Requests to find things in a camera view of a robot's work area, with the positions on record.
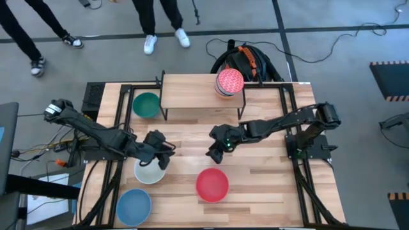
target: red bowl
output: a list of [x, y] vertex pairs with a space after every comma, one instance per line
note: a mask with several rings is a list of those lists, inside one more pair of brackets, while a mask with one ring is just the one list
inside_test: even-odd
[[219, 169], [205, 169], [197, 177], [196, 191], [203, 200], [217, 203], [228, 194], [228, 177]]

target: leg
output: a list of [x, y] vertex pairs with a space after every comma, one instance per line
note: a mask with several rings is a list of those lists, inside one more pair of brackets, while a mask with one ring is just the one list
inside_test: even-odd
[[155, 13], [153, 0], [132, 0], [139, 14], [139, 22], [146, 35], [155, 35]]
[[160, 0], [167, 18], [171, 21], [174, 30], [181, 28], [183, 19], [178, 9], [177, 0]]
[[28, 34], [21, 28], [5, 0], [0, 0], [0, 24], [32, 61], [39, 60], [41, 57], [40, 51], [38, 51]]
[[64, 38], [68, 34], [43, 0], [26, 0], [26, 3], [38, 13], [44, 22], [47, 23], [60, 38]]

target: person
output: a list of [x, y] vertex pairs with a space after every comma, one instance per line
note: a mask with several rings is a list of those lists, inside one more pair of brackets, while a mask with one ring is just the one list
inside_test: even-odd
[[[71, 36], [61, 27], [57, 18], [43, 0], [26, 0], [26, 3], [39, 14], [44, 22], [51, 27], [64, 43], [74, 48], [83, 48], [84, 44], [79, 39]], [[44, 73], [45, 58], [36, 48], [32, 39], [23, 28], [21, 28], [19, 22], [17, 22], [17, 19], [8, 7], [6, 0], [0, 0], [0, 24], [31, 60], [31, 75], [41, 77]]]
[[[157, 36], [155, 35], [153, 0], [132, 0], [132, 2], [134, 3], [136, 11], [139, 14], [139, 22], [141, 23], [142, 30], [146, 34], [144, 52], [146, 55], [150, 55], [152, 54], [158, 40]], [[180, 15], [177, 1], [160, 0], [160, 3], [166, 13], [167, 18], [171, 21], [172, 27], [176, 31], [174, 35], [179, 40], [180, 45], [183, 48], [189, 48], [190, 41], [185, 30], [182, 28], [183, 19]]]

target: white bowl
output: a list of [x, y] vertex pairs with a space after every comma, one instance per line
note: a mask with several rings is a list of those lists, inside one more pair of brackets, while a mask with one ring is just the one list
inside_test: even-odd
[[141, 167], [139, 165], [140, 160], [136, 160], [134, 166], [134, 174], [136, 179], [138, 179], [141, 183], [151, 185], [158, 181], [160, 181], [166, 173], [166, 170], [161, 170], [157, 158], [153, 159], [152, 162], [145, 166]]

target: wooden tabletop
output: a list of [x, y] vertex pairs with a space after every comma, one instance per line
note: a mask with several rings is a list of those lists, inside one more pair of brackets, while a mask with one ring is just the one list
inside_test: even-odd
[[[98, 122], [107, 127], [114, 123], [121, 84], [105, 85]], [[294, 83], [293, 86], [298, 107], [315, 103], [309, 83]], [[135, 96], [146, 91], [158, 93], [158, 90], [137, 89]], [[288, 94], [286, 96], [291, 110]], [[246, 89], [246, 99], [242, 121], [283, 115], [277, 89]], [[125, 115], [126, 102], [123, 108]], [[141, 119], [132, 114], [130, 126], [138, 141], [142, 141], [149, 130], [157, 129], [164, 133], [167, 141], [177, 146], [166, 175], [154, 185], [137, 181], [135, 159], [129, 158], [124, 163], [119, 195], [132, 188], [141, 188], [152, 198], [151, 215], [140, 227], [302, 226], [293, 168], [286, 156], [284, 131], [273, 133], [257, 144], [240, 145], [233, 153], [225, 153], [220, 165], [205, 156], [213, 143], [208, 136], [213, 126], [223, 123], [237, 126], [237, 119], [236, 111], [229, 109], [177, 109], [167, 121], [161, 115], [155, 119]], [[335, 218], [344, 221], [334, 173], [322, 160], [310, 160], [310, 164], [318, 197]], [[93, 162], [87, 165], [84, 179], [92, 165]], [[82, 206], [83, 217], [100, 195], [105, 165], [106, 162], [99, 162], [89, 177]], [[229, 193], [217, 204], [200, 200], [195, 191], [197, 175], [209, 167], [221, 169], [229, 178]], [[309, 220], [313, 222], [311, 202], [306, 193], [305, 197]], [[105, 204], [103, 223], [107, 223], [110, 204], [111, 197]], [[114, 226], [126, 227], [117, 217]]]
[[241, 108], [242, 92], [223, 98], [215, 92], [217, 74], [165, 74], [162, 107], [179, 108]]

